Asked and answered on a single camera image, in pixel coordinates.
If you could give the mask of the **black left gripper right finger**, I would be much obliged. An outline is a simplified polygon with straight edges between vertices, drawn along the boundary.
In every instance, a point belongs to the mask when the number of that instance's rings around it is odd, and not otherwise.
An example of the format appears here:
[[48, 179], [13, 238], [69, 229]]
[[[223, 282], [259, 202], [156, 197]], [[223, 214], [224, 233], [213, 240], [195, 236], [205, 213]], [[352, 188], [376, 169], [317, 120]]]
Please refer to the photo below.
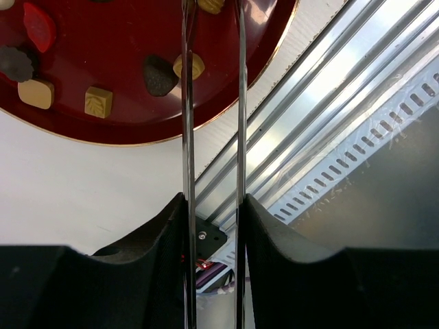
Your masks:
[[438, 327], [436, 250], [331, 251], [251, 195], [243, 208], [257, 328]]

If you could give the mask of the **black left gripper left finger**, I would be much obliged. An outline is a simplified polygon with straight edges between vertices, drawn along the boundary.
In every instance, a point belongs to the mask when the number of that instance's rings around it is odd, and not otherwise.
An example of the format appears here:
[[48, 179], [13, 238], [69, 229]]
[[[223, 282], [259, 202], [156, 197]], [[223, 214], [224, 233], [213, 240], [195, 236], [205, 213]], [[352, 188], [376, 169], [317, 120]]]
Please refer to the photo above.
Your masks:
[[63, 245], [1, 247], [2, 328], [183, 328], [186, 204], [92, 256]]

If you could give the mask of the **metal tongs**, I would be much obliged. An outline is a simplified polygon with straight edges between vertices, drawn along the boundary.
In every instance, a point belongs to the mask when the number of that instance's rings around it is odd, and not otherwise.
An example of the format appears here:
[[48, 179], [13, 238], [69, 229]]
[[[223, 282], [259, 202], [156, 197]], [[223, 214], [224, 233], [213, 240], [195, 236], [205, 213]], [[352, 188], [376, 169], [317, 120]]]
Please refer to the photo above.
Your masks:
[[[185, 255], [185, 328], [197, 327], [195, 265], [195, 152], [193, 139], [193, 52], [198, 5], [196, 1], [182, 2], [182, 177], [187, 204], [187, 228], [184, 233]], [[235, 229], [235, 313], [234, 327], [245, 327], [246, 240], [242, 205], [246, 196], [246, 141], [248, 69], [246, 22], [243, 1], [235, 2], [239, 36], [239, 106], [237, 131], [237, 209]]]

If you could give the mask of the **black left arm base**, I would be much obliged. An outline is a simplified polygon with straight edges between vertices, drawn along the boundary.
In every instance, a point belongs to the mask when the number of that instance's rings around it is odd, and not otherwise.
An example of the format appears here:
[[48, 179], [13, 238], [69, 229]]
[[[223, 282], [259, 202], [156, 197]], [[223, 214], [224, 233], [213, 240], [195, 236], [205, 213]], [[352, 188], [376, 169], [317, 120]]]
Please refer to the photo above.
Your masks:
[[199, 261], [207, 261], [228, 240], [226, 233], [213, 223], [199, 217], [196, 221], [196, 252]]

